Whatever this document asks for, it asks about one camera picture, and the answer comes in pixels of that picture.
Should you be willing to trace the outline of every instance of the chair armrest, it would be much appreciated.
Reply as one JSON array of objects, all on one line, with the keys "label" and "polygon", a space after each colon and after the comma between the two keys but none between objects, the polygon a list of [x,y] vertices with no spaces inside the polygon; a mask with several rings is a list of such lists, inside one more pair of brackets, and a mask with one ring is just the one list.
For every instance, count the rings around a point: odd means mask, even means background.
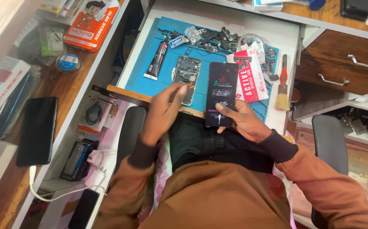
[{"label": "chair armrest", "polygon": [[[340,174],[348,175],[348,152],[341,123],[336,117],[316,115],[312,118],[315,155]],[[328,222],[314,208],[311,220],[319,229],[327,229]]]},{"label": "chair armrest", "polygon": [[116,169],[119,169],[122,160],[131,154],[136,146],[137,137],[142,131],[147,110],[144,107],[130,107],[126,111],[125,119],[120,130]]}]

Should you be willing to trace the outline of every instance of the wooden cabinet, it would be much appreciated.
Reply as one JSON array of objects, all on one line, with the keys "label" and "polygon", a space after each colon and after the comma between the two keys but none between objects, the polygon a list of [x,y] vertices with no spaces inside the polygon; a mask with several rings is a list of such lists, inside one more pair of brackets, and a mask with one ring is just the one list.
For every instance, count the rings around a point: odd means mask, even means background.
[{"label": "wooden cabinet", "polygon": [[[354,64],[349,54],[357,62],[368,64],[368,39],[326,30],[301,53],[295,78],[358,95],[368,94],[368,67]],[[349,83],[341,86],[325,82],[318,74],[328,81]]]}]

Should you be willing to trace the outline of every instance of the black glue tube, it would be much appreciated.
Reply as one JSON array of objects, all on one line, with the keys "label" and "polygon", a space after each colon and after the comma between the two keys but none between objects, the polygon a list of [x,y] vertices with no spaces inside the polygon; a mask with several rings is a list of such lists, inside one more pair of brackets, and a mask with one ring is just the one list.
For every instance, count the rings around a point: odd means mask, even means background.
[{"label": "black glue tube", "polygon": [[147,69],[146,73],[144,74],[145,77],[150,78],[152,80],[157,80],[158,75],[161,68],[161,63],[163,61],[163,57],[166,54],[167,48],[168,48],[168,37],[162,42],[160,42],[159,48],[157,49],[156,54],[154,55],[153,60],[151,61],[151,64],[149,68]]}]

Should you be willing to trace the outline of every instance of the bristles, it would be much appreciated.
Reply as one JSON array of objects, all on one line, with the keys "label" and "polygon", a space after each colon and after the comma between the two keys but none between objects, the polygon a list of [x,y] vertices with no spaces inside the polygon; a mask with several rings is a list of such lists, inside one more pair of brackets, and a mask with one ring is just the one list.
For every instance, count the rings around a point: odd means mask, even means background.
[{"label": "bristles", "polygon": [[278,94],[274,108],[276,110],[289,111],[291,107],[287,94]]}]

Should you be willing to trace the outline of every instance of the blue repair mat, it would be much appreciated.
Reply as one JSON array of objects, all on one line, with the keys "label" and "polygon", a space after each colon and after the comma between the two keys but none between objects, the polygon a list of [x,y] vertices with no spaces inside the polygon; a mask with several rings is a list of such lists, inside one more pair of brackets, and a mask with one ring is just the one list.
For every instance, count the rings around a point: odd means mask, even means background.
[{"label": "blue repair mat", "polygon": [[[164,41],[164,35],[168,34],[169,31],[176,30],[181,34],[185,34],[185,29],[195,26],[198,29],[202,28],[194,24],[181,22],[171,18],[156,18],[151,26],[150,32],[147,35],[146,41],[142,47],[142,50],[137,58],[136,64],[133,67],[132,73],[130,74],[129,80],[126,83],[125,89],[131,90],[143,95],[154,96],[172,83],[172,71],[177,65],[179,56],[188,56],[202,61],[201,68],[198,76],[197,87],[195,89],[194,98],[192,105],[189,106],[191,109],[195,109],[203,112],[206,108],[207,101],[207,90],[208,90],[208,75],[209,75],[209,64],[211,62],[226,62],[226,55],[233,53],[229,50],[224,50],[219,47],[220,52],[209,53],[205,49],[199,48],[198,46],[191,46],[183,44],[175,49],[168,47],[164,60],[161,64],[160,74],[157,80],[144,77],[147,68],[157,52],[160,42]],[[278,49],[271,47],[277,51],[275,60],[278,56]],[[277,61],[273,63],[273,69],[275,70]],[[267,85],[267,91],[271,93],[271,86]],[[250,103],[249,105],[256,112],[262,121],[265,121],[268,111],[269,99],[263,101],[257,101]]]}]

